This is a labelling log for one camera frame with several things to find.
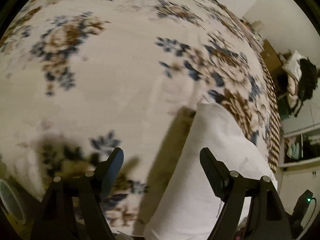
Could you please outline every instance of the bed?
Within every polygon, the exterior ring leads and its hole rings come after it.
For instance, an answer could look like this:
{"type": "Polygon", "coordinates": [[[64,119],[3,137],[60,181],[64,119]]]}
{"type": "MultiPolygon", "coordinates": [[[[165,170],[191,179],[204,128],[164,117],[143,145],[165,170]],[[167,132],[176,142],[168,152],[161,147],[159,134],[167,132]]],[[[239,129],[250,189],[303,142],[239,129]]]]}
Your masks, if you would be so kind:
{"type": "Polygon", "coordinates": [[[272,80],[217,0],[30,0],[0,54],[1,161],[38,200],[53,177],[94,170],[121,147],[101,208],[114,231],[141,235],[199,102],[227,109],[276,170],[272,80]]]}

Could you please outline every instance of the blue flower pattern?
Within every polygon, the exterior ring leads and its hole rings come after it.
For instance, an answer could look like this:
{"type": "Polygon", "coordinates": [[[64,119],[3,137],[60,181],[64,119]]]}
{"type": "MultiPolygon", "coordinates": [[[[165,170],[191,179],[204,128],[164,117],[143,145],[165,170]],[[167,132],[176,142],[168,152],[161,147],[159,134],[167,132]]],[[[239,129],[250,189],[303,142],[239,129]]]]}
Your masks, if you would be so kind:
{"type": "Polygon", "coordinates": [[[176,19],[186,20],[198,27],[201,27],[199,21],[203,20],[193,13],[187,6],[178,5],[170,1],[159,0],[158,5],[155,6],[160,18],[173,17],[176,19]]]}
{"type": "Polygon", "coordinates": [[[43,146],[42,157],[43,164],[45,166],[47,175],[51,178],[55,177],[57,172],[62,172],[63,162],[66,160],[70,161],[79,161],[84,160],[83,153],[80,147],[75,148],[74,150],[70,149],[68,146],[63,147],[63,157],[57,158],[57,149],[51,144],[46,144],[43,146]]]}
{"type": "Polygon", "coordinates": [[[9,47],[14,47],[18,44],[18,40],[13,38],[19,38],[19,39],[23,39],[23,38],[27,38],[30,36],[30,32],[31,32],[31,25],[24,25],[20,28],[17,28],[12,34],[11,37],[12,39],[8,42],[5,42],[2,46],[1,46],[1,50],[0,52],[5,52],[9,47]]]}
{"type": "Polygon", "coordinates": [[[115,131],[111,130],[106,136],[99,136],[96,139],[91,138],[91,145],[99,153],[110,155],[115,147],[120,145],[121,141],[115,139],[115,131]]]}
{"type": "Polygon", "coordinates": [[[138,180],[130,180],[125,174],[119,174],[112,186],[111,196],[103,199],[100,203],[109,225],[117,226],[117,223],[120,222],[125,226],[128,221],[132,221],[137,214],[127,210],[126,205],[119,204],[130,194],[148,193],[148,188],[146,184],[138,180]]]}
{"type": "MultiPolygon", "coordinates": [[[[246,138],[256,145],[257,138],[259,136],[259,130],[252,130],[253,128],[251,127],[250,119],[243,118],[243,116],[241,116],[241,112],[248,112],[248,116],[255,114],[247,110],[249,107],[248,103],[254,103],[257,101],[257,97],[262,95],[261,88],[257,85],[255,78],[251,74],[247,73],[246,78],[249,80],[251,85],[251,91],[248,92],[248,99],[243,98],[239,93],[236,95],[230,93],[230,91],[228,91],[225,87],[225,80],[218,72],[214,71],[214,69],[217,68],[217,63],[214,59],[219,57],[221,61],[228,62],[229,66],[225,66],[225,68],[232,69],[233,67],[236,68],[239,65],[240,67],[238,67],[237,71],[246,69],[245,66],[248,64],[248,59],[242,52],[235,53],[228,49],[227,46],[222,47],[218,45],[217,37],[212,35],[209,36],[209,44],[203,45],[208,53],[207,57],[205,57],[199,50],[196,50],[187,44],[180,43],[175,39],[172,40],[169,38],[157,37],[155,44],[161,47],[165,53],[173,53],[175,57],[183,57],[184,59],[182,67],[180,68],[176,65],[169,65],[168,63],[162,61],[159,61],[159,64],[165,68],[165,75],[171,79],[174,78],[173,73],[181,72],[181,69],[184,68],[188,70],[188,76],[196,82],[203,79],[210,83],[210,79],[214,80],[216,87],[219,89],[224,89],[225,92],[224,94],[221,94],[215,89],[209,89],[207,94],[218,104],[226,104],[226,109],[233,114],[236,120],[239,120],[238,123],[241,123],[241,127],[243,128],[246,138]],[[201,73],[200,70],[203,68],[213,69],[213,71],[210,71],[210,74],[207,72],[201,73]]],[[[223,44],[225,44],[225,41],[221,37],[218,38],[223,44]]]]}
{"type": "Polygon", "coordinates": [[[44,62],[44,76],[48,82],[46,95],[54,95],[54,82],[59,83],[65,91],[75,87],[75,73],[70,71],[69,58],[79,52],[79,46],[90,35],[98,35],[104,30],[103,23],[91,15],[92,12],[84,12],[76,17],[55,17],[51,22],[53,26],[32,46],[30,54],[44,62]]]}

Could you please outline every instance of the black device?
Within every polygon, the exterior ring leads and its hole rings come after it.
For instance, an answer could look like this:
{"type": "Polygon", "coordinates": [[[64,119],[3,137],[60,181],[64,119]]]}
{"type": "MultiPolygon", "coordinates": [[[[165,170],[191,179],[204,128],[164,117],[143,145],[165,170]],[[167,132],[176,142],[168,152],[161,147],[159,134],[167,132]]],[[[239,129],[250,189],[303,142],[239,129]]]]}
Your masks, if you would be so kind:
{"type": "MultiPolygon", "coordinates": [[[[87,171],[76,179],[55,177],[42,200],[30,240],[79,239],[72,197],[80,199],[90,239],[115,240],[102,214],[99,200],[109,194],[123,160],[123,151],[115,148],[94,172],[87,171]]],[[[200,163],[214,194],[224,202],[208,240],[234,239],[245,197],[251,197],[251,205],[242,239],[292,240],[287,215],[269,177],[248,179],[237,171],[229,171],[208,148],[201,150],[200,163]]],[[[21,240],[1,209],[0,231],[4,239],[21,240]]]]}
{"type": "Polygon", "coordinates": [[[313,198],[313,193],[307,189],[298,198],[297,203],[293,208],[292,215],[287,214],[288,219],[289,219],[289,224],[291,227],[292,237],[294,239],[296,239],[302,233],[302,231],[304,229],[301,225],[301,221],[304,218],[304,216],[308,210],[308,207],[310,205],[311,200],[316,201],[316,199],[313,198]]]}

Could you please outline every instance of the brown flower pattern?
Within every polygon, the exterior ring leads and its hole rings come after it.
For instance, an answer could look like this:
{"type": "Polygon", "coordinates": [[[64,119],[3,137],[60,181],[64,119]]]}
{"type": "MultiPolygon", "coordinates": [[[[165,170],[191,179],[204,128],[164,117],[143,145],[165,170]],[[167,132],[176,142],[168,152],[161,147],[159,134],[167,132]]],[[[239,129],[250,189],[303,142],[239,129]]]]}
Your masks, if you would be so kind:
{"type": "Polygon", "coordinates": [[[199,21],[203,20],[185,5],[178,5],[165,0],[159,0],[159,3],[155,8],[157,9],[158,16],[160,18],[173,17],[173,19],[186,20],[198,27],[201,27],[199,21]]]}
{"type": "Polygon", "coordinates": [[[248,102],[250,125],[253,130],[259,129],[267,121],[267,108],[261,97],[257,98],[254,102],[248,102]]]}
{"type": "Polygon", "coordinates": [[[250,68],[246,57],[242,54],[235,55],[228,50],[228,46],[220,35],[210,33],[209,37],[209,42],[216,44],[214,49],[208,49],[210,61],[214,63],[214,71],[222,77],[225,87],[229,91],[238,92],[245,97],[251,90],[250,68]]]}
{"type": "Polygon", "coordinates": [[[148,186],[127,178],[126,174],[119,174],[110,197],[103,200],[100,204],[102,211],[112,227],[127,227],[136,220],[139,208],[130,206],[128,199],[135,198],[135,195],[141,195],[148,192],[148,186]]]}
{"type": "Polygon", "coordinates": [[[239,38],[241,41],[244,41],[244,35],[242,31],[239,29],[239,27],[232,21],[230,17],[227,15],[224,15],[220,11],[218,11],[216,8],[213,6],[205,6],[199,2],[197,2],[197,5],[203,9],[205,9],[208,13],[209,16],[212,19],[215,19],[219,21],[229,32],[231,32],[234,36],[239,38]]]}
{"type": "Polygon", "coordinates": [[[78,52],[79,45],[84,43],[89,35],[99,35],[104,30],[104,22],[91,14],[85,12],[75,17],[56,17],[52,21],[54,27],[42,34],[40,41],[33,45],[30,53],[42,58],[44,62],[42,70],[47,80],[48,96],[54,95],[56,82],[65,90],[76,85],[68,59],[78,52]]]}
{"type": "Polygon", "coordinates": [[[224,90],[224,100],[221,103],[234,117],[244,136],[250,140],[253,133],[250,125],[248,100],[239,93],[232,94],[229,90],[224,90]]]}
{"type": "Polygon", "coordinates": [[[34,8],[13,22],[0,40],[0,52],[9,54],[19,44],[21,38],[26,38],[30,35],[31,26],[26,25],[26,23],[40,10],[41,6],[34,8]]]}

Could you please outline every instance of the black cable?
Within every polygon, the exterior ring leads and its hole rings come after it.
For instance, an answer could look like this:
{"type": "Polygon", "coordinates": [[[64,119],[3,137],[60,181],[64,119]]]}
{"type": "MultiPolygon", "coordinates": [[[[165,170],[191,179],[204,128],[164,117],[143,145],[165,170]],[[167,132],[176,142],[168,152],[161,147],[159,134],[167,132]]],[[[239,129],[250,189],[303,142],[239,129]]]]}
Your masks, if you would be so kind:
{"type": "Polygon", "coordinates": [[[315,207],[313,208],[313,212],[312,212],[312,214],[311,214],[311,217],[309,218],[309,220],[308,220],[308,222],[306,223],[306,225],[305,225],[305,227],[303,228],[303,230],[305,230],[305,228],[307,227],[307,225],[309,224],[309,222],[310,222],[310,220],[311,220],[311,218],[312,218],[312,216],[313,216],[313,214],[314,214],[314,212],[315,212],[315,210],[316,210],[316,206],[317,206],[317,200],[316,200],[316,198],[311,198],[311,200],[315,200],[315,207]]]}

